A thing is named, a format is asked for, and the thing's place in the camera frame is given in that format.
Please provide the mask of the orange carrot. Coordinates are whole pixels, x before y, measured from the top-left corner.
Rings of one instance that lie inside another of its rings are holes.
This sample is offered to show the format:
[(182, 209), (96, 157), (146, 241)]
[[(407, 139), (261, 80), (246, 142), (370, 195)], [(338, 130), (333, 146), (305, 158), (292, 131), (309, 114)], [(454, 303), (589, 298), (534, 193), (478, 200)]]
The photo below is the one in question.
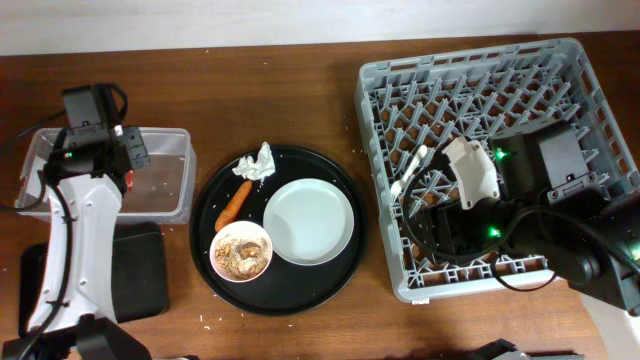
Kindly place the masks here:
[(251, 180), (247, 180), (238, 188), (236, 193), (231, 197), (227, 206), (222, 210), (222, 212), (216, 219), (216, 232), (220, 231), (236, 219), (244, 201), (251, 192), (252, 186), (253, 182)]

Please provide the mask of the white tissue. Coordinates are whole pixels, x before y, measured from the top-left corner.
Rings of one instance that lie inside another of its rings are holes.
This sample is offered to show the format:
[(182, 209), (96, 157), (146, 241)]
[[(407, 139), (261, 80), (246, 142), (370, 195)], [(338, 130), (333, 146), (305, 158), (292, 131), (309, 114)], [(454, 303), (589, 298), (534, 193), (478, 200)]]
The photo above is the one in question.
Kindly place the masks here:
[(232, 172), (245, 180), (260, 182), (273, 175), (276, 167), (270, 145), (264, 142), (256, 157), (250, 155), (241, 157)]

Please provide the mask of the red snack wrapper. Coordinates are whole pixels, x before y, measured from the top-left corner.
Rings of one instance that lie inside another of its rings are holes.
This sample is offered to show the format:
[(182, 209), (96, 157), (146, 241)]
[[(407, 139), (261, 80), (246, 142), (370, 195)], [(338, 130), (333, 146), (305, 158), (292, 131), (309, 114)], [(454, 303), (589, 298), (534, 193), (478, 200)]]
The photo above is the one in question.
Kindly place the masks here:
[(134, 176), (134, 171), (133, 170), (130, 170), (129, 172), (127, 172), (127, 174), (125, 176), (125, 182), (126, 182), (128, 190), (131, 190), (133, 188), (133, 176)]

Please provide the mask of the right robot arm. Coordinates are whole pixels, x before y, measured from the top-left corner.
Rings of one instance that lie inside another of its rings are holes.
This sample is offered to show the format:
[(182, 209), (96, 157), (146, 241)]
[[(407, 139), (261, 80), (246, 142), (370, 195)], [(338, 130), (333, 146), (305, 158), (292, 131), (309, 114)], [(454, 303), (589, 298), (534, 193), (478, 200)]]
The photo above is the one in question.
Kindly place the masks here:
[(438, 154), (459, 197), (417, 212), (406, 188), (410, 240), (436, 260), (466, 264), (489, 253), (541, 255), (580, 293), (612, 359), (639, 356), (639, 194), (611, 196), (573, 127), (544, 118), (489, 139), (456, 138)]

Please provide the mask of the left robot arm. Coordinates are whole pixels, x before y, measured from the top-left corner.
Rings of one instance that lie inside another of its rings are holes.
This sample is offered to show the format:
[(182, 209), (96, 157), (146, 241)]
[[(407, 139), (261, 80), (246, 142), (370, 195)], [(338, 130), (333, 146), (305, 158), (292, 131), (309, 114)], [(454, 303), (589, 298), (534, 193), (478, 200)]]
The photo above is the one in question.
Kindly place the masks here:
[(44, 167), (39, 202), (50, 206), (45, 272), (24, 337), (3, 345), (6, 359), (148, 357), (117, 324), (112, 297), (114, 231), (129, 174), (150, 163), (140, 130), (123, 121), (126, 93), (97, 83), (63, 92), (64, 116)]

